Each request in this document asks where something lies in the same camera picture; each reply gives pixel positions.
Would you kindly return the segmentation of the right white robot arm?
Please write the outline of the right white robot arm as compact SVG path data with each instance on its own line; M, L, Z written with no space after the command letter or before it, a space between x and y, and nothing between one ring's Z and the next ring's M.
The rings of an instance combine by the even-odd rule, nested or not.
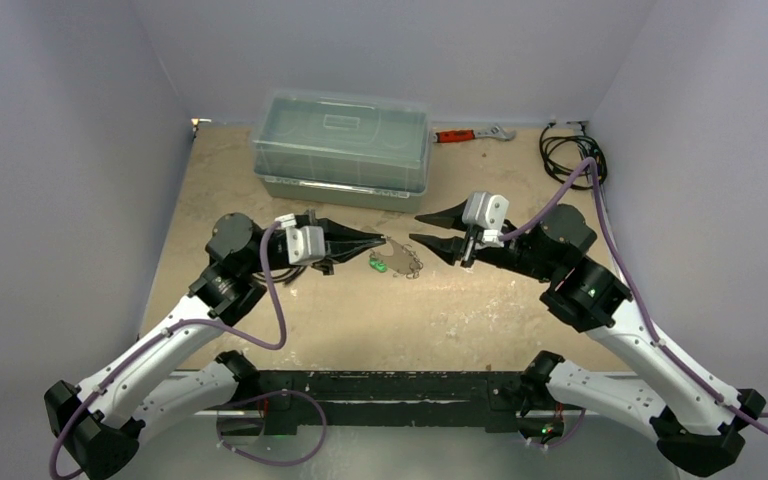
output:
M764 397L720 381L644 318L626 283L589 256L597 235L575 207L556 205L521 234L507 208L504 197L476 192L419 216L453 230L453 237L415 234L414 240L450 265L483 262L544 283L540 299L549 313L637 376L633 383L616 380L543 351L508 390L521 412L549 403L595 412L639 432L675 467L697 477L733 465L745 446L742 430L760 416Z

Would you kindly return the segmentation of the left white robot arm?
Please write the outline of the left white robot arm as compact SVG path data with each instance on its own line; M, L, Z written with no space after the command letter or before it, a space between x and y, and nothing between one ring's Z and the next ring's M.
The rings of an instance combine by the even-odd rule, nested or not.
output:
M174 308L144 337L77 384L59 381L44 404L55 443L48 468L58 478L67 452L79 476L107 479L140 446L174 423L209 407L244 409L263 399L257 370L229 354L177 382L181 363L222 335L268 351L283 349L289 329L278 296L278 270L338 264L383 245L381 234L356 230L313 212L277 217L260 226L234 212L214 224L207 267Z

